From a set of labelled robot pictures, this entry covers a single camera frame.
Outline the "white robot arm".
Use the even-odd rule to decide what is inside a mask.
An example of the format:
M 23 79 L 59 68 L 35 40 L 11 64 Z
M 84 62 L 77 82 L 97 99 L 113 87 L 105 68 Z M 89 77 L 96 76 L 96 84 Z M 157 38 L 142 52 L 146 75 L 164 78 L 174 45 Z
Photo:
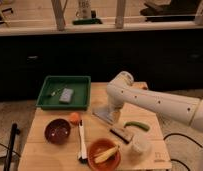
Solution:
M 134 88 L 133 83 L 133 76 L 126 71 L 108 83 L 106 91 L 112 108 L 121 108 L 124 103 L 133 104 L 203 133 L 203 99 Z

